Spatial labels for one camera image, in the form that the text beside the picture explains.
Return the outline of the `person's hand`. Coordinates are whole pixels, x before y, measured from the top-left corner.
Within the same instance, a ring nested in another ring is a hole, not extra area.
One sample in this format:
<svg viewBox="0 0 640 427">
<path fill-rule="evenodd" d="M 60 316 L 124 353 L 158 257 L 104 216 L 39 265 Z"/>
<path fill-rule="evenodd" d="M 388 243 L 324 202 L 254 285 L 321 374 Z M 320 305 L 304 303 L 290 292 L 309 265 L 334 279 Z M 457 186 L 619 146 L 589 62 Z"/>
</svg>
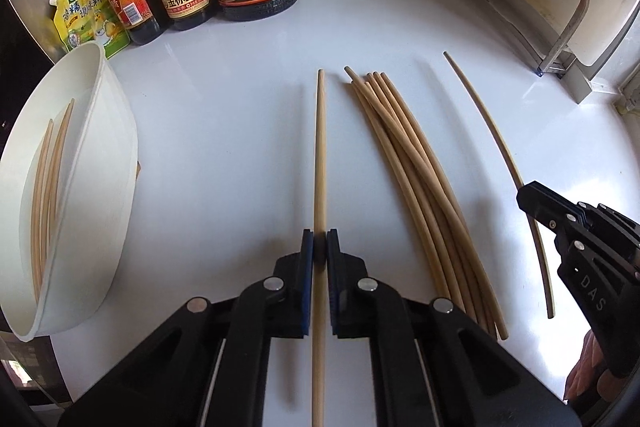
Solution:
<svg viewBox="0 0 640 427">
<path fill-rule="evenodd" d="M 628 384 L 629 377 L 618 378 L 609 369 L 598 372 L 605 362 L 603 351 L 593 331 L 589 329 L 582 343 L 580 357 L 566 377 L 563 399 L 574 401 L 584 395 L 592 384 L 600 399 L 612 403 Z"/>
</svg>

